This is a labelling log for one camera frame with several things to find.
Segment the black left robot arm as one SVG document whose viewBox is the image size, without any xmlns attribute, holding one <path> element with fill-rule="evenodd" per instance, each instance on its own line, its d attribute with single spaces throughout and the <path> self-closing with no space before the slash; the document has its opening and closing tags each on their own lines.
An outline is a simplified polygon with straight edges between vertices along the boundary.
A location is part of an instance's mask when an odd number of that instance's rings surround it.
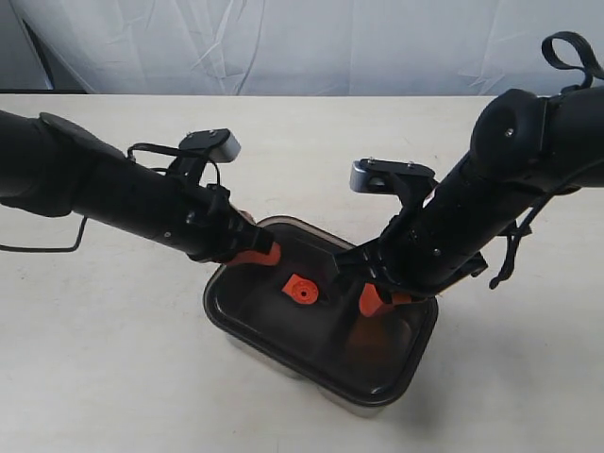
<svg viewBox="0 0 604 453">
<path fill-rule="evenodd" d="M 236 159 L 226 128 L 188 134 L 169 147 L 122 152 L 64 118 L 1 114 L 1 203 L 44 217 L 85 219 L 185 253 L 198 262 L 275 265 L 271 232 L 234 208 L 221 182 L 200 184 L 207 164 Z"/>
</svg>

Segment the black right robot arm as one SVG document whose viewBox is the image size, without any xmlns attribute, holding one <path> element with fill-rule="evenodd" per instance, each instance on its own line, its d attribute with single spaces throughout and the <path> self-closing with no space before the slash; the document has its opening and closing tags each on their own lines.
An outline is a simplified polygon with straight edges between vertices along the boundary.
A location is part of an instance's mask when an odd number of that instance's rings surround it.
<svg viewBox="0 0 604 453">
<path fill-rule="evenodd" d="M 362 283 L 359 308 L 368 317 L 481 274 L 482 248 L 496 237 L 507 241 L 495 277 L 502 282 L 550 200 L 602 183 L 603 91 L 510 90 L 483 110 L 468 152 L 442 180 L 411 162 L 353 163 L 352 191 L 395 195 L 401 209 L 377 238 L 338 254 L 336 267 Z"/>
</svg>

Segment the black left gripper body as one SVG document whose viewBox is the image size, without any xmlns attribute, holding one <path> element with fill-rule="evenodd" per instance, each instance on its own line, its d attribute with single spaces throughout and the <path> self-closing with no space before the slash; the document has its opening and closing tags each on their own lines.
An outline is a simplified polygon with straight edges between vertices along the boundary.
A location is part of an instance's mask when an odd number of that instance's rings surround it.
<svg viewBox="0 0 604 453">
<path fill-rule="evenodd" d="M 275 243 L 233 208 L 224 187 L 189 186 L 125 158 L 94 163 L 93 219 L 201 262 L 269 256 Z"/>
</svg>

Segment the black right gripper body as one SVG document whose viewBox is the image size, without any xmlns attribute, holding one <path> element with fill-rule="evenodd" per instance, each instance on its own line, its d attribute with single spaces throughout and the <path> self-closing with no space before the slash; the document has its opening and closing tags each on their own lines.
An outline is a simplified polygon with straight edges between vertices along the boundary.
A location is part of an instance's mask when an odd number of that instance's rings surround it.
<svg viewBox="0 0 604 453">
<path fill-rule="evenodd" d="M 413 298 L 430 298 L 485 271 L 488 264 L 480 252 L 456 255 L 451 246 L 434 238 L 422 221 L 436 187 L 419 206 L 401 206 L 378 237 L 336 254 L 338 274 Z"/>
</svg>

